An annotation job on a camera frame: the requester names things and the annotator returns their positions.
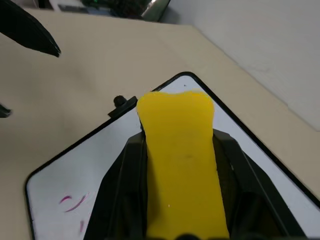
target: yellow foam block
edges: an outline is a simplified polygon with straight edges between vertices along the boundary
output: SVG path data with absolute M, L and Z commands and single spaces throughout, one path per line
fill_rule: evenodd
M 228 238 L 210 97 L 150 92 L 139 99 L 137 112 L 148 150 L 147 237 Z

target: whiteboard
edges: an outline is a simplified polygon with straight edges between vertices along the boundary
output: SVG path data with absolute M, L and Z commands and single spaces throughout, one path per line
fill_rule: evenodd
M 183 75 L 160 91 L 175 94 L 190 90 L 205 92 L 191 76 Z M 266 172 L 305 234 L 320 237 L 319 209 L 221 106 L 216 102 L 214 106 L 212 126 L 236 139 L 242 150 Z M 128 138 L 141 132 L 136 108 L 108 122 L 96 134 L 30 175 L 26 195 L 36 240 L 84 238 L 104 175 Z

